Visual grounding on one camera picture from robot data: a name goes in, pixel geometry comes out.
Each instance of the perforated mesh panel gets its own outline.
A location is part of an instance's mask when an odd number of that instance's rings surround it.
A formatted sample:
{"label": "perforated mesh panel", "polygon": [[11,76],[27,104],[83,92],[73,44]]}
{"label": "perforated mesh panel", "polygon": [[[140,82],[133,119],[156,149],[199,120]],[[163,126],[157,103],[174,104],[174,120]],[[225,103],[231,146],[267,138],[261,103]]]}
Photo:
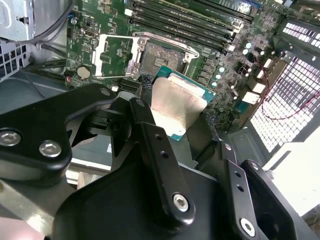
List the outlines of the perforated mesh panel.
{"label": "perforated mesh panel", "polygon": [[251,123],[271,152],[277,145],[291,142],[310,122],[320,107],[320,98],[314,98],[303,110],[297,112],[315,93],[320,91],[320,71],[295,57],[272,86],[265,101],[257,109]]}
{"label": "perforated mesh panel", "polygon": [[27,45],[0,40],[0,81],[25,67],[29,57],[30,50]]}
{"label": "perforated mesh panel", "polygon": [[318,41],[320,34],[305,27],[298,26],[293,23],[287,23],[282,31],[301,41],[304,41],[305,43],[314,43],[313,45],[316,47],[319,47],[320,45],[320,41]]}

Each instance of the motherboard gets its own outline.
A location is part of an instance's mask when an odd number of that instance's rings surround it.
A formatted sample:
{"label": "motherboard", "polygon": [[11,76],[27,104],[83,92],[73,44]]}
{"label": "motherboard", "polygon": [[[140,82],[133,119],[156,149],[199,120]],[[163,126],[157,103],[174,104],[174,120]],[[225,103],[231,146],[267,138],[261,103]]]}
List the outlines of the motherboard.
{"label": "motherboard", "polygon": [[248,81],[266,86],[277,65],[273,36],[287,17],[308,20],[274,0],[76,0],[66,84],[134,93],[167,66],[214,92],[207,110],[227,131],[261,100],[247,95]]}

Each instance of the red wire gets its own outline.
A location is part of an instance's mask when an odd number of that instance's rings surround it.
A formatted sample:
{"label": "red wire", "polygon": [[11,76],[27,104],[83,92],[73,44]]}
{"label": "red wire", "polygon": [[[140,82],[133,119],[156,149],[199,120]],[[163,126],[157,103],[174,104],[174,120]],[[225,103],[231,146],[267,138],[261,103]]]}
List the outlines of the red wire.
{"label": "red wire", "polygon": [[265,95],[264,95],[264,97],[263,97],[263,99],[262,99],[262,103],[261,103],[262,114],[263,114],[266,118],[268,118],[268,119],[270,119],[270,120],[285,120],[285,119],[292,118],[294,115],[296,115],[296,114],[298,114],[300,111],[302,111],[308,104],[310,104],[311,101],[312,101],[314,98],[320,96],[320,91],[316,92],[306,103],[304,103],[304,104],[300,107],[300,109],[299,109],[298,111],[292,113],[292,114],[289,115],[289,116],[284,116],[284,117],[279,117],[279,118],[270,117],[270,116],[268,116],[268,115],[264,112],[264,103],[265,103],[266,97],[267,97],[267,95],[268,95],[268,93],[270,92],[271,89],[270,89],[270,85],[269,85],[269,79],[268,79],[267,74],[266,74],[266,72],[265,72],[265,68],[264,68],[261,64],[260,64],[260,66],[262,67],[263,75],[264,75],[264,77],[265,77],[265,79],[266,79],[266,83],[267,83],[267,87],[268,87],[268,90],[267,90],[267,92],[265,93]]}

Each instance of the black plastic arm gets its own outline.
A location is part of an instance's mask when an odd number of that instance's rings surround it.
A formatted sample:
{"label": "black plastic arm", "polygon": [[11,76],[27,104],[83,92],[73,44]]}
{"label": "black plastic arm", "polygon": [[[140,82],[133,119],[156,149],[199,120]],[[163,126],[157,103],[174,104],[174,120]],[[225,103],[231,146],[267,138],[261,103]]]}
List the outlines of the black plastic arm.
{"label": "black plastic arm", "polygon": [[[36,185],[57,183],[71,161],[70,146],[83,119],[109,108],[115,98],[105,86],[91,84],[0,115],[0,134],[11,131],[20,138],[14,145],[5,140],[0,144],[0,178]],[[56,145],[45,146],[51,156],[41,154],[46,141]]]}

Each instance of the silver screw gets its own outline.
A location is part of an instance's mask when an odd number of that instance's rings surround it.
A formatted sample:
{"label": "silver screw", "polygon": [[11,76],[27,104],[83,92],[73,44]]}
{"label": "silver screw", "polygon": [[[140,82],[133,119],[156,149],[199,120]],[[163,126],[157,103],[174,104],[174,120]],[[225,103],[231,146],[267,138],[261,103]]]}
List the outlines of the silver screw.
{"label": "silver screw", "polygon": [[71,23],[72,25],[76,25],[76,24],[77,24],[77,19],[75,19],[74,17],[71,18],[70,23]]}
{"label": "silver screw", "polygon": [[144,39],[140,39],[140,40],[139,40],[139,43],[140,43],[141,45],[145,45],[145,44],[146,44],[146,41],[145,41]]}
{"label": "silver screw", "polygon": [[187,199],[181,194],[175,194],[173,196],[173,204],[181,211],[186,212],[189,209],[189,203]]}
{"label": "silver screw", "polygon": [[229,144],[226,144],[226,143],[225,143],[224,146],[225,146],[225,148],[228,149],[229,151],[232,150],[232,148],[231,148],[231,146],[230,146]]}
{"label": "silver screw", "polygon": [[251,162],[251,165],[255,170],[259,170],[259,167],[255,162]]}
{"label": "silver screw", "polygon": [[242,229],[250,236],[254,237],[256,235],[256,231],[251,222],[249,222],[245,218],[240,218],[240,224]]}
{"label": "silver screw", "polygon": [[103,95],[110,96],[110,92],[107,89],[101,88],[100,91]]}
{"label": "silver screw", "polygon": [[47,140],[40,144],[39,151],[45,157],[55,158],[61,154],[62,149],[57,142]]}
{"label": "silver screw", "polygon": [[17,145],[21,141],[19,133],[11,130],[5,130],[0,132],[0,145],[6,147],[12,147]]}

